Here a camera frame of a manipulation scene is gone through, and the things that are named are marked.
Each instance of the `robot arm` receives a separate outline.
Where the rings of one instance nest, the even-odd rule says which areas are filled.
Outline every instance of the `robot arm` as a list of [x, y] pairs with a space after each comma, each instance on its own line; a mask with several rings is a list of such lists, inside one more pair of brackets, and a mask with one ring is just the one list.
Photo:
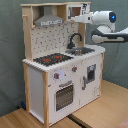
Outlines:
[[90, 12], [88, 14], [72, 17], [71, 19], [75, 22], [99, 25], [99, 27], [91, 33], [92, 40], [95, 43], [128, 42], [128, 28], [114, 33], [116, 14], [112, 11]]

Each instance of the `knob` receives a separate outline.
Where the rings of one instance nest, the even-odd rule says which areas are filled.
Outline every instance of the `knob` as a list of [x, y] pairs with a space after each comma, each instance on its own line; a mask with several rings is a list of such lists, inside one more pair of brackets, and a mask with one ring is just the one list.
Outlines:
[[54, 74], [54, 78], [55, 78], [55, 79], [59, 79], [59, 74], [58, 74], [58, 73], [55, 73], [55, 74]]
[[76, 70], [77, 70], [77, 67], [73, 67], [73, 68], [72, 68], [72, 71], [73, 71], [73, 72], [76, 72]]

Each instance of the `table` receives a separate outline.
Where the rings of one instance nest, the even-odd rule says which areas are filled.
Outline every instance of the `table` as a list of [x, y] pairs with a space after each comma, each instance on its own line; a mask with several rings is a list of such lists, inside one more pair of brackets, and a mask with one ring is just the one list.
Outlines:
[[[0, 128], [44, 128], [36, 118], [23, 109], [0, 117]], [[50, 128], [81, 128], [69, 118], [64, 118]]]
[[102, 80], [101, 97], [71, 117], [87, 128], [115, 128], [128, 118], [128, 89]]

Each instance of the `toy kitchen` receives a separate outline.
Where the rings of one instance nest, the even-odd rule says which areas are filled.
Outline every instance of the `toy kitchen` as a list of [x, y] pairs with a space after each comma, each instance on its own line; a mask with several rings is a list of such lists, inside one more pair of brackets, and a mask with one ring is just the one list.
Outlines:
[[26, 108], [46, 128], [101, 95], [105, 49], [85, 44], [90, 2], [22, 4]]

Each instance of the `pegboard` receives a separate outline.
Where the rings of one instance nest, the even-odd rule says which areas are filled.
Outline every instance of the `pegboard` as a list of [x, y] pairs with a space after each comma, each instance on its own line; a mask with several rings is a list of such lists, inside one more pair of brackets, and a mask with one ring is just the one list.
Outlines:
[[[63, 23], [46, 27], [35, 27], [31, 31], [33, 58], [67, 49], [70, 37], [78, 33], [79, 23]], [[78, 36], [73, 38], [78, 46]]]

